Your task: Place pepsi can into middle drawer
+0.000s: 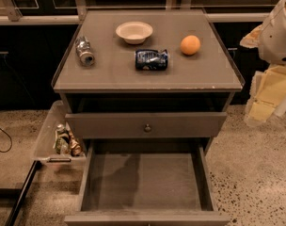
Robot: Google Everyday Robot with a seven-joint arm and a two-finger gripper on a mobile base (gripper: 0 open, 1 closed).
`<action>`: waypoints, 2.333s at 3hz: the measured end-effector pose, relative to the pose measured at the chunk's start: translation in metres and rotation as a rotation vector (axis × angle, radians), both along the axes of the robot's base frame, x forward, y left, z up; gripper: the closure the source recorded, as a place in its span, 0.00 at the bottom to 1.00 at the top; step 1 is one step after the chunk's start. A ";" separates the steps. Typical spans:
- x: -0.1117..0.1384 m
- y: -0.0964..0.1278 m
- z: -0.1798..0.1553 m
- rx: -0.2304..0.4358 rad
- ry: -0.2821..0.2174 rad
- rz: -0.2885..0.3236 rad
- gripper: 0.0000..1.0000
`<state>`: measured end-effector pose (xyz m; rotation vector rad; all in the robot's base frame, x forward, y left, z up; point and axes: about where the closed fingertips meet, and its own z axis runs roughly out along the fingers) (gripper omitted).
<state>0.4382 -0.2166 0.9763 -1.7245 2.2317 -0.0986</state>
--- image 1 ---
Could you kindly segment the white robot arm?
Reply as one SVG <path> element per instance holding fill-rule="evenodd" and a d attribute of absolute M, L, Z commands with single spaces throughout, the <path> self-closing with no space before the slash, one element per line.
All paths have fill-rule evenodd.
<path fill-rule="evenodd" d="M 240 45 L 257 48 L 260 59 L 269 63 L 264 72 L 255 72 L 246 103 L 245 123 L 255 127 L 286 112 L 286 0 L 280 0 Z"/>

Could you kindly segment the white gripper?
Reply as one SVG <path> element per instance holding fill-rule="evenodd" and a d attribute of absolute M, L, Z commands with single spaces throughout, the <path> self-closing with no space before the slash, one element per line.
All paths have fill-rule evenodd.
<path fill-rule="evenodd" d="M 281 117 L 286 112 L 286 66 L 281 66 L 286 65 L 286 4 L 277 5 L 240 45 L 258 47 L 260 58 L 272 64 L 263 73 L 255 72 L 246 103 L 245 123 L 259 126 L 272 115 Z"/>

